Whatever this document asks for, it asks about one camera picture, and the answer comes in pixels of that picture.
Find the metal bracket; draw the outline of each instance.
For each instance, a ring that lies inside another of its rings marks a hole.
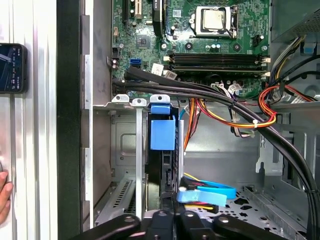
[[[166,94],[154,94],[150,97],[151,104],[169,104],[170,97]]]
[[[282,176],[283,174],[283,158],[278,157],[278,162],[273,162],[274,159],[274,147],[265,139],[264,136],[260,136],[260,149],[259,159],[255,165],[255,172],[259,173],[261,163],[263,163],[266,176]]]
[[[135,123],[135,215],[142,220],[143,205],[143,110],[147,101],[143,98],[135,98],[132,106],[136,107]]]
[[[118,94],[112,100],[112,103],[129,103],[130,98],[127,94]]]
[[[147,100],[143,98],[135,98],[132,100],[132,106],[133,107],[146,107],[147,106]]]

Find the chip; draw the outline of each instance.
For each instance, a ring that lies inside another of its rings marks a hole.
[[[147,39],[141,38],[141,39],[140,39],[140,44],[141,44],[141,45],[146,45],[146,44],[147,44]]]
[[[206,9],[203,12],[203,29],[223,30],[225,22],[225,13],[219,10]]]
[[[150,48],[150,36],[144,34],[138,34],[136,36],[135,46],[137,49]]]

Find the pcie slot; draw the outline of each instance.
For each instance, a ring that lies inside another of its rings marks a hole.
[[[142,0],[135,0],[135,18],[142,19]]]
[[[122,0],[122,23],[128,28],[129,21],[129,0]]]

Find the cable tie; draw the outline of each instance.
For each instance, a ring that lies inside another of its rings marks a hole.
[[[253,120],[252,122],[253,122],[253,124],[254,124],[254,128],[256,129],[256,128],[258,127],[258,120],[255,119],[255,120]]]
[[[313,190],[305,190],[306,194],[318,194],[320,193],[319,189],[313,189]]]
[[[238,99],[236,99],[236,98],[233,99],[233,102],[231,103],[230,106],[228,106],[228,109],[231,110],[236,105],[237,102],[238,102]]]
[[[251,132],[252,132],[252,133],[251,133],[251,136],[250,136],[250,137],[254,139],[255,136],[256,136],[256,135],[255,135],[255,131],[251,130]]]

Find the aluminum frame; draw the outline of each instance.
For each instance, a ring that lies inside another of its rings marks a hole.
[[[0,228],[8,240],[58,239],[56,8],[56,0],[0,2],[0,42],[28,49],[28,92],[0,96],[2,165],[14,184],[14,211]]]

